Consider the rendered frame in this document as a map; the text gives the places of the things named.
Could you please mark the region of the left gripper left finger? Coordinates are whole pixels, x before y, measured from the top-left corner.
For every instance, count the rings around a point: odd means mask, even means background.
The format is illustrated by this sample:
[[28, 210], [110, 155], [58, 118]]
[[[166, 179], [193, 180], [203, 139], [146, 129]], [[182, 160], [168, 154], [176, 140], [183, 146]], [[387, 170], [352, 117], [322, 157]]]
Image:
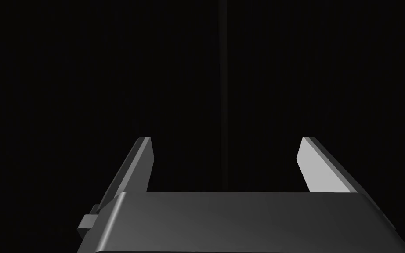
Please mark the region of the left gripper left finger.
[[147, 191], [153, 164], [151, 138], [138, 138], [105, 192], [97, 211], [123, 192]]

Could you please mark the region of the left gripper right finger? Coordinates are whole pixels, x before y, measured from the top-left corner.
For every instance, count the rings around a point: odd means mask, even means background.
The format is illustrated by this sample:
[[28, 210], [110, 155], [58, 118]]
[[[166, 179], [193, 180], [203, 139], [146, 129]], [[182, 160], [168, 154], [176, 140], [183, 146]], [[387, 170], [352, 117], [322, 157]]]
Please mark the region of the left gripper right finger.
[[364, 188], [314, 137], [302, 138], [296, 161], [309, 192], [366, 193]]

